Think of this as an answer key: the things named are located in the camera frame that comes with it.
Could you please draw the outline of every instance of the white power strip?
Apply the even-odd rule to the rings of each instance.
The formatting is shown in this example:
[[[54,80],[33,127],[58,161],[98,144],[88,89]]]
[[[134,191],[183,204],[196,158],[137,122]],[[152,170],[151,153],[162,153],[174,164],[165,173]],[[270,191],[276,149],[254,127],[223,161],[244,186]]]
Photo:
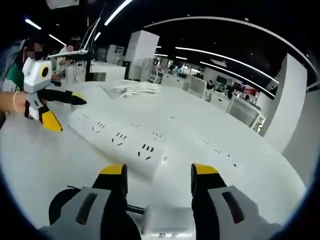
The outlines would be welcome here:
[[[161,133],[156,136],[130,121],[128,113],[78,108],[69,116],[69,126],[115,162],[152,179],[158,165],[166,159],[167,145]]]

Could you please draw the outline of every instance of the green shirt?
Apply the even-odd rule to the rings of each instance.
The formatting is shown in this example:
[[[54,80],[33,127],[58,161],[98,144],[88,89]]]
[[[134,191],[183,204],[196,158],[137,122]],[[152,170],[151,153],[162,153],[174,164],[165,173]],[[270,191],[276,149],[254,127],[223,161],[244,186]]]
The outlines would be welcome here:
[[[11,93],[16,91],[21,92],[24,90],[24,80],[24,73],[18,68],[17,64],[14,63],[6,75],[2,90]]]

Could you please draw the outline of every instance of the ceiling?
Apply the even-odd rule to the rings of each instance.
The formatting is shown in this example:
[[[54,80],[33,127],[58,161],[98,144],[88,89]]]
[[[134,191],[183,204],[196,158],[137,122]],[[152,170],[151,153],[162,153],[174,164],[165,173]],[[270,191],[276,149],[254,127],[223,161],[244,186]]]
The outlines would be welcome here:
[[[275,77],[287,53],[293,55],[308,69],[307,84],[312,85],[318,78],[310,65],[295,50],[270,34],[247,25],[211,19],[187,19],[167,22],[148,28],[144,26],[163,20],[214,16],[247,22],[268,29],[289,41],[304,55],[312,54],[313,65],[318,70],[320,54],[317,8],[308,1],[303,4],[279,0],[133,0],[116,18],[105,27],[103,23],[124,0],[80,0],[79,6],[50,10],[44,0],[23,1],[21,8],[15,6],[10,27],[4,31],[8,42],[16,38],[34,37],[51,48],[60,48],[61,44],[48,37],[52,34],[66,44],[72,37],[85,34],[89,25],[102,12],[98,31],[101,36],[96,41],[98,46],[115,44],[127,47],[131,34],[144,29],[160,36],[158,49],[169,57],[188,58],[187,62],[200,65],[201,62],[213,64],[211,59],[222,60],[205,53],[177,50],[175,47],[193,48],[227,56],[264,73]],[[42,27],[39,31],[24,23],[24,16]],[[227,69],[262,87],[270,83],[264,75],[239,63],[226,60]]]

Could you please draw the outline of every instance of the bracelet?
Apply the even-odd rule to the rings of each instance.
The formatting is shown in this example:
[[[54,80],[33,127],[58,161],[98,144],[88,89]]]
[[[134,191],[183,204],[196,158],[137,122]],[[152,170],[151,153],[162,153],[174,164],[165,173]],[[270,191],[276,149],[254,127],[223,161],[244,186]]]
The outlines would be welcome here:
[[[14,94],[13,94],[13,98],[12,98],[12,101],[13,101],[13,106],[14,106],[14,110],[18,112],[17,108],[16,108],[16,101],[15,101],[15,98],[16,98],[16,94],[19,93],[18,91],[16,91]]]

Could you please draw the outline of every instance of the ceiling light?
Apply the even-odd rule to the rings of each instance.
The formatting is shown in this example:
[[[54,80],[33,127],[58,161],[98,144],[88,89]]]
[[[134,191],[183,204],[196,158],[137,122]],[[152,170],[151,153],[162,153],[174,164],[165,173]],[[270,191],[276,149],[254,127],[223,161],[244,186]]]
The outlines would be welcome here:
[[[31,21],[30,19],[26,18],[24,21],[25,21],[27,24],[30,24],[31,26],[35,27],[36,29],[41,30],[41,27],[38,26],[37,24],[35,24],[35,23],[34,23],[33,21]]]
[[[125,0],[108,18],[107,21],[105,21],[104,25],[107,26],[121,11],[124,9],[129,3],[131,3],[133,0]]]
[[[98,37],[101,35],[101,32],[98,32],[94,38],[94,41],[97,41]]]
[[[258,88],[264,90],[266,93],[268,93],[268,94],[270,94],[271,96],[275,97],[275,95],[273,95],[273,94],[272,94],[271,92],[269,92],[267,89],[263,88],[262,86],[259,86],[259,85],[256,84],[255,82],[253,82],[253,81],[251,81],[251,80],[249,80],[249,79],[247,79],[247,78],[245,78],[245,77],[243,77],[243,76],[240,76],[240,75],[238,75],[238,74],[236,74],[236,73],[234,73],[234,72],[232,72],[232,71],[226,70],[226,69],[224,69],[224,68],[222,68],[222,67],[215,66],[215,65],[212,65],[212,64],[203,62],[203,61],[201,61],[200,63],[201,63],[201,64],[204,64],[204,65],[208,65],[208,66],[213,67],[213,68],[216,68],[216,69],[223,70],[223,71],[225,71],[225,72],[227,72],[227,73],[236,75],[237,77],[242,78],[242,79],[246,80],[246,81],[249,82],[249,83],[252,83],[253,85],[257,86]]]
[[[166,54],[158,54],[158,53],[155,53],[154,55],[155,55],[155,56],[159,56],[159,57],[168,57],[168,55],[166,55]]]
[[[276,79],[274,79],[273,77],[269,76],[268,74],[264,73],[263,71],[253,67],[253,66],[250,66],[242,61],[238,61],[236,59],[233,59],[231,57],[227,57],[227,56],[223,56],[223,55],[220,55],[220,54],[216,54],[216,53],[213,53],[213,52],[209,52],[209,51],[202,51],[202,50],[198,50],[198,49],[193,49],[193,48],[186,48],[186,47],[175,47],[175,49],[180,49],[180,50],[188,50],[188,51],[194,51],[194,52],[199,52],[199,53],[203,53],[203,54],[210,54],[210,55],[214,55],[214,56],[217,56],[217,57],[220,57],[220,58],[224,58],[224,59],[228,59],[228,60],[231,60],[231,61],[234,61],[238,64],[242,64],[248,68],[251,68],[263,75],[265,75],[267,78],[271,79],[272,81],[276,82],[277,84],[279,83]]]
[[[175,58],[176,58],[176,59],[183,59],[183,60],[187,60],[187,59],[188,59],[188,58],[182,57],[182,56],[176,56]]]
[[[67,44],[65,44],[63,41],[59,40],[58,38],[56,38],[55,36],[52,36],[51,34],[49,34],[50,38],[53,38],[54,40],[56,40],[57,42],[61,43],[62,45],[67,46]]]

